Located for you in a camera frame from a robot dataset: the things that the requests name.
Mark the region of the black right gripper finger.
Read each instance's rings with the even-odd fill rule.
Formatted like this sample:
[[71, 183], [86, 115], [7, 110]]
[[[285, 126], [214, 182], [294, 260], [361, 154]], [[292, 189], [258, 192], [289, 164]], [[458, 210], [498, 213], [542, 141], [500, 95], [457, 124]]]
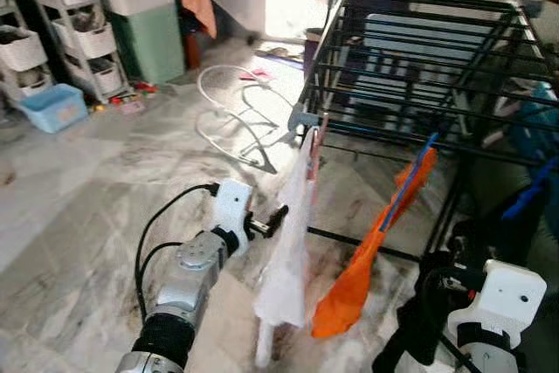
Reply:
[[422, 308], [418, 301], [407, 301], [397, 309], [397, 329], [376, 356], [376, 373], [395, 373], [404, 353], [424, 333]]
[[440, 280], [422, 280], [416, 296], [418, 317], [422, 322], [419, 333], [417, 361], [425, 368], [438, 363], [455, 368], [455, 350], [447, 336], [446, 321], [455, 301], [452, 292], [444, 289]]

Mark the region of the white shirt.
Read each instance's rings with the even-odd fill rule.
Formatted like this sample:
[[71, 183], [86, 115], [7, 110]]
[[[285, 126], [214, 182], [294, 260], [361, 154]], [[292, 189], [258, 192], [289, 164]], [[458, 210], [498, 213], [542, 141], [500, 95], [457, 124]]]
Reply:
[[287, 208], [286, 217], [274, 237], [274, 249], [259, 282], [254, 313], [259, 318], [259, 333], [254, 364], [263, 369], [272, 360], [275, 329], [288, 324], [304, 328], [307, 324], [308, 253], [305, 238], [310, 226], [314, 194], [313, 153], [320, 136], [316, 127], [307, 134], [290, 174], [277, 193], [277, 203]]

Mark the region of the blue plastic hanger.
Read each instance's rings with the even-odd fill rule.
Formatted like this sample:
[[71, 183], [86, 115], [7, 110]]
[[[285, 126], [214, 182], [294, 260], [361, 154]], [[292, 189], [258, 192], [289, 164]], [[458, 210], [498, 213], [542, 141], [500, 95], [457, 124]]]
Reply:
[[427, 156], [431, 154], [431, 151], [434, 149], [434, 144], [440, 135], [442, 134], [436, 132], [428, 137], [427, 141], [424, 142], [423, 148], [419, 150], [415, 161], [408, 166], [406, 173], [404, 173], [404, 177], [397, 180], [397, 190], [394, 195], [392, 195], [379, 225], [376, 226], [376, 232], [385, 233], [390, 229], [392, 223], [396, 220], [397, 210], [399, 206], [403, 204], [406, 194], [414, 190], [412, 189], [412, 184], [415, 183], [417, 176], [422, 172], [430, 172], [429, 169], [426, 169]]
[[500, 214], [500, 220], [514, 220], [536, 201], [542, 201], [544, 209], [556, 200], [556, 171], [559, 158], [552, 157], [538, 169], [528, 172], [528, 185], [514, 194], [514, 201]]

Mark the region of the black garment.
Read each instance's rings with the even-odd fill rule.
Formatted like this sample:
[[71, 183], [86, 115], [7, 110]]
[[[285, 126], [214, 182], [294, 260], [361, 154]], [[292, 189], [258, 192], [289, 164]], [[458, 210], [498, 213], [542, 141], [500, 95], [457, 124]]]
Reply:
[[526, 188], [532, 169], [538, 167], [485, 160], [468, 172], [467, 192], [473, 194], [478, 209], [474, 217], [452, 228], [465, 248], [464, 260], [482, 264], [487, 259], [499, 259], [528, 269], [528, 249], [544, 218], [543, 202], [529, 205], [514, 220], [502, 221], [500, 214], [514, 201], [514, 194]]

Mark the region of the orange shirt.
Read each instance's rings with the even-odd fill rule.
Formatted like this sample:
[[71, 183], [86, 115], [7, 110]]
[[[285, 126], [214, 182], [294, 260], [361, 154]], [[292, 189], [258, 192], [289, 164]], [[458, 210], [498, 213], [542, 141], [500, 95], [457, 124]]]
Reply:
[[[419, 192], [427, 184], [436, 162], [437, 152], [433, 149], [431, 154], [427, 156], [426, 161], [426, 169], [429, 169], [430, 172], [422, 172], [417, 176], [415, 183], [412, 184], [414, 190], [409, 190], [404, 197], [404, 202], [399, 206], [396, 220], [392, 223], [390, 229], [407, 212], [409, 206], [416, 201]], [[404, 177], [407, 169], [397, 174], [395, 178], [396, 186], [397, 180]], [[340, 273], [340, 276], [336, 278], [331, 288], [316, 305], [310, 330], [311, 336], [316, 340], [323, 340], [323, 338], [347, 332], [360, 320], [371, 285], [372, 266], [374, 266], [376, 254], [388, 233], [388, 231], [385, 233], [376, 232], [376, 229], [378, 229], [376, 226], [379, 225], [388, 205], [389, 202], [380, 210], [378, 217], [372, 222], [366, 238], [360, 242], [355, 253], [352, 254], [346, 269]]]

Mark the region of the black metal drying rack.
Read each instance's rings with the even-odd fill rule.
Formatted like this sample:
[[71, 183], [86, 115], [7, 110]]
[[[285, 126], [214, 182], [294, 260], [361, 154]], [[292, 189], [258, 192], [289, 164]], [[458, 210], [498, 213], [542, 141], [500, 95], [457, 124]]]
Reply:
[[437, 250], [476, 162], [547, 167], [558, 149], [556, 59], [532, 0], [338, 0], [290, 117], [357, 142], [431, 147], [455, 174], [424, 252]]

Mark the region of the blue patterned door mat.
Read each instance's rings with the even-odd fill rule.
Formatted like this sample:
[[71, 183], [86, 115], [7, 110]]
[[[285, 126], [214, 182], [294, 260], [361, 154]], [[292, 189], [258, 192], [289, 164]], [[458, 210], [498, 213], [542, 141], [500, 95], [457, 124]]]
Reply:
[[301, 71], [307, 69], [304, 45], [300, 43], [265, 41], [260, 42], [259, 45], [253, 45], [252, 50], [256, 57], [279, 62]]

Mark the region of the small pink card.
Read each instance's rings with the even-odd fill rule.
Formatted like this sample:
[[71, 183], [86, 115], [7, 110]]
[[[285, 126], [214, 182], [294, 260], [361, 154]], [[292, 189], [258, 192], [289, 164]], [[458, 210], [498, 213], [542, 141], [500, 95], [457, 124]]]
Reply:
[[145, 110], [144, 102], [136, 97], [114, 98], [114, 104], [121, 114], [126, 114], [127, 116], [143, 113]]

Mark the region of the small red toy pieces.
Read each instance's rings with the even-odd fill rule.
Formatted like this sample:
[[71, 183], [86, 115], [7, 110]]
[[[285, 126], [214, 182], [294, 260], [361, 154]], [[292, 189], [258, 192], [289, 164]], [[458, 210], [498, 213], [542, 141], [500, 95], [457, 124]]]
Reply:
[[145, 98], [155, 96], [162, 90], [157, 83], [148, 83], [144, 81], [129, 81], [129, 86], [131, 86], [136, 96], [143, 96]]

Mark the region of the green plastic storage bin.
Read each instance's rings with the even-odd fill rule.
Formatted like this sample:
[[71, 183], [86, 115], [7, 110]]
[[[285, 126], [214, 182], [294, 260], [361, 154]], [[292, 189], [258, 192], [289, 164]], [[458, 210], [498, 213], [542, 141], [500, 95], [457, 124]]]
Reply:
[[107, 14], [131, 80], [163, 83], [185, 74], [178, 7], [165, 4], [132, 15]]

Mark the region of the light blue plastic bin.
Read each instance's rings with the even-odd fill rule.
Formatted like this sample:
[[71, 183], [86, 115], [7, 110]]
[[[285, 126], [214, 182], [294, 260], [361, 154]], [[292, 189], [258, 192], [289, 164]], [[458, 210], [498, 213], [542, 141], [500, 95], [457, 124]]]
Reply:
[[88, 116], [84, 94], [75, 86], [57, 83], [17, 102], [16, 109], [35, 127], [48, 134], [83, 121]]

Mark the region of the grey trolley with white baskets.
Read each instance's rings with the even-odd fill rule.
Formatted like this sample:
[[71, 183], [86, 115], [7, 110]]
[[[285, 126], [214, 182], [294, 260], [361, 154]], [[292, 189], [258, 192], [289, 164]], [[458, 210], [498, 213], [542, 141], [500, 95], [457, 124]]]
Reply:
[[101, 0], [33, 0], [73, 84], [100, 104], [135, 96]]
[[55, 85], [43, 41], [16, 0], [0, 0], [0, 91], [13, 107]]

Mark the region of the white tubular metal frame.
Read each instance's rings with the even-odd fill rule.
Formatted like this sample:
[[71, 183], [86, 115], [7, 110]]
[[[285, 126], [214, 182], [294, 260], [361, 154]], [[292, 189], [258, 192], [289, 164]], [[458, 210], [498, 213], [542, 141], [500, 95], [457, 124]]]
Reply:
[[[249, 78], [247, 83], [237, 89], [241, 101], [241, 108], [239, 110], [227, 107], [223, 102], [213, 98], [206, 89], [206, 78], [209, 74], [220, 70], [237, 71], [240, 76], [247, 76]], [[203, 138], [219, 154], [253, 169], [262, 170], [262, 172], [273, 175], [277, 174], [277, 169], [272, 162], [272, 158], [269, 157], [267, 149], [277, 144], [277, 142], [290, 138], [291, 129], [273, 119], [270, 114], [265, 113], [265, 110], [259, 106], [252, 104], [249, 100], [249, 91], [256, 89], [263, 91], [263, 93], [269, 93], [279, 98], [282, 104], [287, 105], [287, 108], [291, 111], [294, 110], [295, 101], [280, 93], [267, 78], [252, 73], [251, 70], [243, 66], [215, 65], [201, 69], [195, 78], [195, 87], [198, 89], [200, 96], [209, 104], [209, 109], [200, 114], [195, 122], [193, 122], [195, 133]], [[231, 152], [230, 149], [220, 144], [217, 137], [211, 136], [211, 134], [204, 130], [203, 121], [207, 117], [218, 119], [219, 128], [224, 128], [231, 124], [234, 125], [237, 132], [247, 133], [252, 138], [252, 141], [246, 146], [241, 147], [238, 152]]]

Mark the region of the brown wooden post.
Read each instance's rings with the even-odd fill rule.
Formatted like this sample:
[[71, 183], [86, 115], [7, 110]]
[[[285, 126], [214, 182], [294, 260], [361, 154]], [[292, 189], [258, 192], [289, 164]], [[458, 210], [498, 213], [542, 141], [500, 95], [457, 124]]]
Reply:
[[183, 54], [185, 70], [191, 71], [201, 65], [201, 48], [198, 42], [198, 32], [183, 34]]

